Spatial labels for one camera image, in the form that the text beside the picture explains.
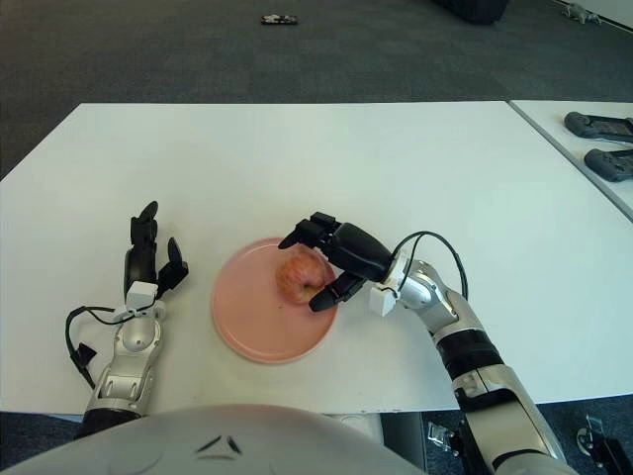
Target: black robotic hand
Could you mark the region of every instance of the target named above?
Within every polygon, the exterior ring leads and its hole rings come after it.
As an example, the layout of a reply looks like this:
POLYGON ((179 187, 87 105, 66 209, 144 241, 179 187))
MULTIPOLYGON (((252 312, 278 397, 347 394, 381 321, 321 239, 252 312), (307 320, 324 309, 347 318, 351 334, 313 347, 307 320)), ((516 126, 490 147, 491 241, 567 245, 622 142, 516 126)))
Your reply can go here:
POLYGON ((175 288, 189 273, 187 262, 182 260, 180 247, 174 237, 167 243, 167 262, 156 276, 156 235, 158 223, 154 219, 158 212, 158 203, 152 201, 130 223, 132 248, 126 253, 124 275, 124 297, 135 281, 158 285, 156 298, 175 288))
POLYGON ((301 243, 317 247, 327 260, 343 270, 310 300, 314 312, 348 301, 367 280, 384 280, 392 265, 392 253, 378 240, 350 223, 339 223, 333 216, 314 213, 301 220, 279 248, 301 243))

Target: pink plate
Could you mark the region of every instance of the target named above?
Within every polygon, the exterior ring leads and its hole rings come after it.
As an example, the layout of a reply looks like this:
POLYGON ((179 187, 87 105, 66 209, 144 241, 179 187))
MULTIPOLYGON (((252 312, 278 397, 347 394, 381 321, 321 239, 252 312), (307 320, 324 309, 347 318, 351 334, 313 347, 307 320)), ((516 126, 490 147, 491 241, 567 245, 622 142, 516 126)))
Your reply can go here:
MULTIPOLYGON (((314 313, 308 304, 288 302, 277 289, 275 271, 298 246, 280 250, 278 237, 238 251, 220 271, 212 298, 218 332, 242 356, 261 363, 285 363, 304 356, 325 337, 336 307, 314 313)), ((325 263, 327 282, 334 279, 325 263)))

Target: silver robotic arm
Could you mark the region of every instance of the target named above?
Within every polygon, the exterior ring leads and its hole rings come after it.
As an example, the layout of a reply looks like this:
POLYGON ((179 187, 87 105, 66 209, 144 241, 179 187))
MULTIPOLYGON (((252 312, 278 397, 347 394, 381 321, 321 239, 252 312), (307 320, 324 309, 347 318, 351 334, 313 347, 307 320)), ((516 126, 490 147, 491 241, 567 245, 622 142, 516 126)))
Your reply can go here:
MULTIPOLYGON (((443 237, 458 263, 461 261, 443 237)), ((324 301, 349 299, 358 285, 376 282, 370 309, 385 316, 396 304, 415 312, 432 335, 453 382, 465 415, 461 441, 451 449, 460 454, 469 473, 576 473, 566 465, 556 436, 512 369, 503 363, 467 300, 448 288, 429 264, 390 253, 377 240, 347 223, 315 213, 302 220, 280 247, 301 242, 318 247, 344 272, 311 301, 313 310, 324 301)), ((467 288, 465 277, 463 285, 467 288)), ((448 440, 439 440, 448 444, 448 440)))
POLYGON ((564 463, 556 436, 466 299, 446 287, 425 262, 414 261, 405 277, 406 263, 399 255, 384 282, 372 287, 370 308, 386 315, 401 304, 431 333, 465 416, 463 455, 470 463, 481 457, 491 473, 576 473, 564 463), (403 279, 402 290, 395 290, 403 279), (465 447, 466 440, 474 446, 465 447))

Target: black band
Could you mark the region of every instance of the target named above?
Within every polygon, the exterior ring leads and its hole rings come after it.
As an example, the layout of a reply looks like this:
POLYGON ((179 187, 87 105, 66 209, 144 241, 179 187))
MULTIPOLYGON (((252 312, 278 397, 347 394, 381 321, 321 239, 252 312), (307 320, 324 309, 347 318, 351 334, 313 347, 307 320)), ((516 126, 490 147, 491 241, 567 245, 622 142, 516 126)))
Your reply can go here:
POLYGON ((92 435, 106 428, 113 428, 129 421, 139 419, 140 414, 121 409, 93 409, 83 415, 83 421, 75 439, 92 435))
POLYGON ((480 330, 463 330, 442 338, 437 349, 451 379, 477 368, 503 364, 497 349, 480 330))

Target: small object on floor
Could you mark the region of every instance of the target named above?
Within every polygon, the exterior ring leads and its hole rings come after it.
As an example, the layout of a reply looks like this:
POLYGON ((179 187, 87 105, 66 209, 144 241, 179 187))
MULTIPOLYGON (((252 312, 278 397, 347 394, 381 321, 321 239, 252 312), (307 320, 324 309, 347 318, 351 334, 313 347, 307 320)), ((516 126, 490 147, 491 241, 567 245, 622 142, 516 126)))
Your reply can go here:
POLYGON ((633 118, 589 116, 570 112, 565 116, 565 127, 583 139, 633 143, 633 118))
POLYGON ((264 15, 262 25, 297 25, 299 19, 295 15, 264 15))
POLYGON ((602 420, 587 415, 587 426, 576 434, 578 449, 591 457, 597 468, 604 468, 609 474, 631 475, 633 465, 616 438, 604 435, 602 420))
POLYGON ((585 155, 585 164, 606 181, 633 178, 633 149, 604 151, 594 148, 585 155))
POLYGON ((595 13, 586 10, 578 3, 570 3, 561 13, 567 18, 576 20, 581 25, 584 25, 586 22, 598 23, 599 25, 602 23, 600 17, 598 17, 595 13))

